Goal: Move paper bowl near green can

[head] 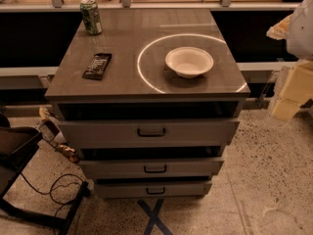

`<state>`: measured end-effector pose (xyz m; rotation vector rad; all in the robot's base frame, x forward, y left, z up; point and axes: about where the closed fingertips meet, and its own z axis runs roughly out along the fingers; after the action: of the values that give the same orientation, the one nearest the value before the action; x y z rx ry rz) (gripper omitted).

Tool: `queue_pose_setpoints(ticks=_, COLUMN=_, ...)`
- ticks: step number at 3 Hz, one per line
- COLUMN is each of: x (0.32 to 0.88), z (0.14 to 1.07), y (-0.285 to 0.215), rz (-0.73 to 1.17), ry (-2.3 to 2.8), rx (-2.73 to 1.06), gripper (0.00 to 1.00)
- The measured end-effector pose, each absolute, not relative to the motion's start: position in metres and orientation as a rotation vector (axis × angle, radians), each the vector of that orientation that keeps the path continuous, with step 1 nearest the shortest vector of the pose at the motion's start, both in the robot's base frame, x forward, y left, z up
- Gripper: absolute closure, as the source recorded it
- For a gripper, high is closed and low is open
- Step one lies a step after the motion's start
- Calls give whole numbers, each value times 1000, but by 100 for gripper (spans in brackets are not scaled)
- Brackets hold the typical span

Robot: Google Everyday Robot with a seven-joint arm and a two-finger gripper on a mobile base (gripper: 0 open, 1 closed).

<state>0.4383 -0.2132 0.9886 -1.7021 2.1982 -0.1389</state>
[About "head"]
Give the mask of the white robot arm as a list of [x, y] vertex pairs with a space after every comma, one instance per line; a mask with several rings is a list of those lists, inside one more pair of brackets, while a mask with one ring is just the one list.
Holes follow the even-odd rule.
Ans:
[[292, 68], [282, 68], [270, 104], [272, 118], [288, 121], [313, 98], [313, 0], [303, 0], [290, 16], [272, 26], [267, 35], [286, 39], [288, 52], [298, 58]]

